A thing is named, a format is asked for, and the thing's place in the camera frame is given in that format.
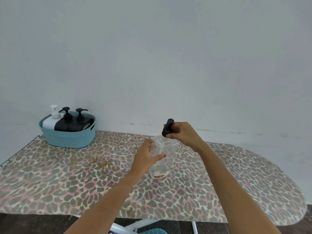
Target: blue plastic basket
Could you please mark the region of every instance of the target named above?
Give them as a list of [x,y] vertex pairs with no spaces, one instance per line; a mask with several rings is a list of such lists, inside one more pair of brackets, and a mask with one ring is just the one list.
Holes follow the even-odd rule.
[[[69,111],[73,116],[77,116],[78,112]],[[50,145],[65,148],[82,148],[92,142],[96,135],[96,118],[88,113],[84,113],[86,117],[94,119],[94,123],[87,129],[78,132],[55,131],[42,128],[42,122],[51,116],[48,115],[39,122],[40,129]]]

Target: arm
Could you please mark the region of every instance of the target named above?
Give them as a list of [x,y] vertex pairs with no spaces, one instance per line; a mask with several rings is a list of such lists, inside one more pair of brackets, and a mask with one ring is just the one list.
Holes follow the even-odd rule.
[[280,234],[189,123],[175,122],[171,129],[173,133],[167,137],[178,139],[199,153],[233,233]]
[[111,188],[102,199],[86,210],[64,234],[102,234],[109,232],[131,189],[155,162],[164,157],[163,154],[155,157],[150,156],[151,144],[151,139],[146,139],[143,142],[142,146],[138,148],[130,172]]

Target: dark floor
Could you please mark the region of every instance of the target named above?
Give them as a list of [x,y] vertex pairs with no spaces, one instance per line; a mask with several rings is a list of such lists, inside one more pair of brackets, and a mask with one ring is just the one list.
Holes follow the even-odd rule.
[[[62,234],[77,220],[68,215],[17,215],[0,213],[1,234]],[[115,223],[122,226],[137,220],[116,218]],[[196,222],[199,234],[231,233],[228,224],[213,222]],[[162,228],[169,234],[193,234],[192,223],[184,221],[159,221],[144,228],[138,233],[153,228]],[[294,225],[278,227],[282,234],[312,234],[312,205],[308,205],[305,217]]]

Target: transparent bottle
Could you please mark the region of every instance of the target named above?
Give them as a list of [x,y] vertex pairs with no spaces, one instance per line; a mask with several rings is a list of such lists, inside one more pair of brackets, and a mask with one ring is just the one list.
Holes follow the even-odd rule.
[[166,135],[172,133],[171,126],[173,123],[174,120],[169,119],[163,129],[162,134],[153,138],[154,143],[152,144],[152,149],[150,151],[151,156],[156,156],[157,154],[166,154],[166,157],[154,163],[153,166],[149,169],[150,176],[153,179],[165,177],[171,171],[171,167],[177,151],[178,141],[176,139],[169,139],[166,137]]

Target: leopard print ironing board cover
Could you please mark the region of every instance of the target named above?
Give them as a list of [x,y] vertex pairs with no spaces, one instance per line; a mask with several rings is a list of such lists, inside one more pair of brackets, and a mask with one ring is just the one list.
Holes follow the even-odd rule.
[[[87,147],[68,149],[41,136],[0,170],[0,212],[81,215],[129,171],[145,138],[97,131]],[[275,225],[304,216],[300,189],[278,166],[234,145],[208,144]],[[199,155],[182,144],[171,173],[146,173],[118,217],[227,222]]]

